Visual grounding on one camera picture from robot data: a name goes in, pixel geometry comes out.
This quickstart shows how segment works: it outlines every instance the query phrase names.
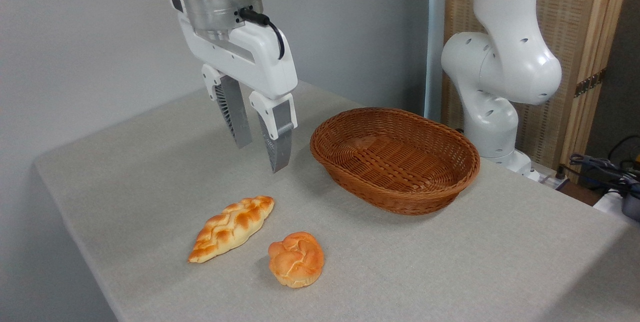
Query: bread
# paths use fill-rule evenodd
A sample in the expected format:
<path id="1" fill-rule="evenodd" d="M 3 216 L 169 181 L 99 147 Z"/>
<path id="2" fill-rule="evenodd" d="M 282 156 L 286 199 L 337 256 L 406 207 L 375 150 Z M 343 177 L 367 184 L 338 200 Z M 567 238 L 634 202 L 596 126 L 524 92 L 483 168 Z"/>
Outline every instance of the bread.
<path id="1" fill-rule="evenodd" d="M 274 199 L 245 198 L 211 217 L 196 238 L 189 262 L 203 263 L 245 243 L 274 209 Z"/>
<path id="2" fill-rule="evenodd" d="M 269 269 L 279 283 L 300 288 L 314 283 L 322 273 L 325 254 L 309 233 L 292 233 L 269 246 Z"/>

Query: oval basket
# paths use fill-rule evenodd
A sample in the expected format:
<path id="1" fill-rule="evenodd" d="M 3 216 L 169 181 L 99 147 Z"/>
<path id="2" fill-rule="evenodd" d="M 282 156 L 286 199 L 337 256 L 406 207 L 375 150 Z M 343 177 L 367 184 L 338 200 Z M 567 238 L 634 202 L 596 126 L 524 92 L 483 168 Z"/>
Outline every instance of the oval basket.
<path id="1" fill-rule="evenodd" d="M 480 171 L 464 135 L 399 109 L 342 112 L 315 130 L 310 148 L 338 185 L 398 214 L 448 206 Z"/>

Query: woven screen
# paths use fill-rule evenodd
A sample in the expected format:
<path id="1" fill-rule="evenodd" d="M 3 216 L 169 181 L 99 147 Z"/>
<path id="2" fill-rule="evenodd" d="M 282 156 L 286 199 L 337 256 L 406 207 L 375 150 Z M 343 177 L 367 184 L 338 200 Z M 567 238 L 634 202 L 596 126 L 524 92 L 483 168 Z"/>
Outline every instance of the woven screen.
<path id="1" fill-rule="evenodd" d="M 537 0 L 538 23 L 562 64 L 562 83 L 544 105 L 514 103 L 520 120 L 516 147 L 535 162 L 555 168 L 574 151 L 585 151 L 600 89 L 594 83 L 576 98 L 576 87 L 605 68 L 621 5 L 622 0 Z M 446 0 L 445 39 L 459 32 L 484 32 L 473 0 Z M 460 99 L 446 76 L 442 119 L 453 128 L 463 126 Z"/>

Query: gray tablecloth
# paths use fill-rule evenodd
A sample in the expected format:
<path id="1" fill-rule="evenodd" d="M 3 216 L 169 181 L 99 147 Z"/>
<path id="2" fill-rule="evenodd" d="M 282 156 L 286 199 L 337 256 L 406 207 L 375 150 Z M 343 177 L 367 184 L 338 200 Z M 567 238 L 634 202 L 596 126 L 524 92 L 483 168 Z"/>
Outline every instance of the gray tablecloth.
<path id="1" fill-rule="evenodd" d="M 485 162 L 440 212 L 379 210 L 309 152 L 315 127 L 358 106 L 305 83 L 294 97 L 299 128 L 277 174 L 253 110 L 254 142 L 238 150 L 205 92 L 36 161 L 120 320 L 640 320 L 636 228 Z M 208 218 L 259 194 L 276 199 L 262 230 L 187 263 Z M 302 230 L 326 264 L 293 290 L 270 273 L 267 248 Z"/>

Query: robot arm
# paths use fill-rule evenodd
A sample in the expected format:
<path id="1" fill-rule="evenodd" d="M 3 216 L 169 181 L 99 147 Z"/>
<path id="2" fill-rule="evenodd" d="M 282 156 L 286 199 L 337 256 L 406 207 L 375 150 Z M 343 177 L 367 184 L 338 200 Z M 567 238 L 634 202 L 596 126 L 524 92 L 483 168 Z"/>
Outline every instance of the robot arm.
<path id="1" fill-rule="evenodd" d="M 531 160 L 515 150 L 518 115 L 509 101 L 549 100 L 560 86 L 560 62 L 540 33 L 536 0 L 473 0 L 473 11 L 487 34 L 458 33 L 442 52 L 464 107 L 464 134 L 481 156 L 528 175 Z"/>
<path id="2" fill-rule="evenodd" d="M 171 0 L 190 51 L 200 59 L 216 101 L 239 148 L 251 143 L 240 83 L 253 89 L 273 172 L 288 165 L 298 126 L 291 91 L 298 84 L 284 34 L 262 14 L 262 0 Z"/>

